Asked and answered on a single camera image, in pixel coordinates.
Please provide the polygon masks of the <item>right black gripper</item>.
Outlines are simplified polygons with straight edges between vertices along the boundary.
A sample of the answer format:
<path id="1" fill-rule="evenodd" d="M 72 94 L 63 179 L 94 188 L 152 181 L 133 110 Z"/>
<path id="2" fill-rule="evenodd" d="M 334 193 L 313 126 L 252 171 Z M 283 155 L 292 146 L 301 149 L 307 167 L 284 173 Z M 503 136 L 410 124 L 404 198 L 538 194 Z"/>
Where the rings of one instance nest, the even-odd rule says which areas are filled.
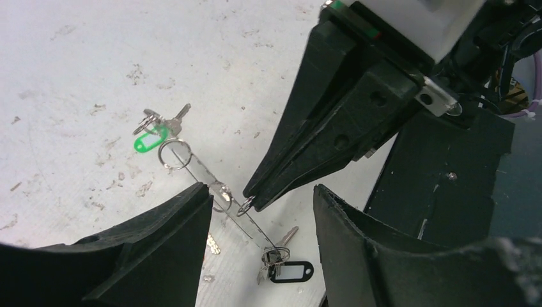
<path id="1" fill-rule="evenodd" d="M 457 111 L 451 122 L 464 126 L 465 106 L 495 107 L 514 64 L 540 48 L 540 1 L 485 1 L 439 62 L 359 1 L 327 1 L 243 195 L 260 212 L 379 148 L 422 109 Z"/>

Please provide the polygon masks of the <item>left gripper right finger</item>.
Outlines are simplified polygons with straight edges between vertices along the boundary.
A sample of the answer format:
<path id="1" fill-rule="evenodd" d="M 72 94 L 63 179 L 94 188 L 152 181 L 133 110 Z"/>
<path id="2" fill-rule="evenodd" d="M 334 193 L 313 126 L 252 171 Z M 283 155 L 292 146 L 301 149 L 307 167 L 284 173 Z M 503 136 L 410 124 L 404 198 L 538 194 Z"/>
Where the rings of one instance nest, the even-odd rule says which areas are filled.
<path id="1" fill-rule="evenodd" d="M 540 306 L 541 239 L 490 237 L 458 248 L 415 239 L 313 190 L 330 306 Z"/>

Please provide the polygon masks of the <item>green tagged key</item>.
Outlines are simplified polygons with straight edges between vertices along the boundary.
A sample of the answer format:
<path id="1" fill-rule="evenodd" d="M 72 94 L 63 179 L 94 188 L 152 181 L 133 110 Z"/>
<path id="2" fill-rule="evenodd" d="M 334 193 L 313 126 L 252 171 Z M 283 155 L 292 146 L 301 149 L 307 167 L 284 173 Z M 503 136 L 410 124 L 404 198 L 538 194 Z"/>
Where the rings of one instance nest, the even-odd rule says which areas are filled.
<path id="1" fill-rule="evenodd" d="M 151 109 L 144 109 L 145 117 L 133 131 L 136 136 L 143 133 L 134 141 L 137 153 L 146 153 L 161 145 L 167 139 L 179 135 L 182 131 L 183 117 L 190 111 L 191 104 L 185 104 L 176 116 L 166 119 Z"/>

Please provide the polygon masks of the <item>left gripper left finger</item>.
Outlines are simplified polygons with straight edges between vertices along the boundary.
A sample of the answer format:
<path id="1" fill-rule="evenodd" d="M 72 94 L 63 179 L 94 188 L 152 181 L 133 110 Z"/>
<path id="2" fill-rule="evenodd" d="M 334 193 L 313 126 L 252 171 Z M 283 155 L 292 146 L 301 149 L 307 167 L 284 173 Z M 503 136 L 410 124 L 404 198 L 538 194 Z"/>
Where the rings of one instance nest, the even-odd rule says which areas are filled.
<path id="1" fill-rule="evenodd" d="M 1 245 L 2 306 L 194 306 L 213 196 L 195 183 L 71 245 Z"/>

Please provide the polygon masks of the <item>metal key holder ring plate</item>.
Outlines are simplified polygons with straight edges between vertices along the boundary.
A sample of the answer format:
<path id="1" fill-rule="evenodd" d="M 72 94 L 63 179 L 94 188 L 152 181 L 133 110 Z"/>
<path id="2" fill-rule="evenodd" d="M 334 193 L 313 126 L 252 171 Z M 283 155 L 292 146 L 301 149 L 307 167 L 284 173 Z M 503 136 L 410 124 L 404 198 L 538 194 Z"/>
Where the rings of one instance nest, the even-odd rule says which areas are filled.
<path id="1" fill-rule="evenodd" d="M 165 169 L 169 171 L 185 169 L 197 182 L 206 184 L 215 197 L 218 206 L 215 211 L 225 213 L 257 246 L 264 250 L 275 245 L 248 214 L 252 198 L 239 203 L 233 197 L 230 187 L 205 166 L 203 161 L 193 153 L 188 142 L 177 135 L 167 139 L 157 148 L 159 162 Z"/>

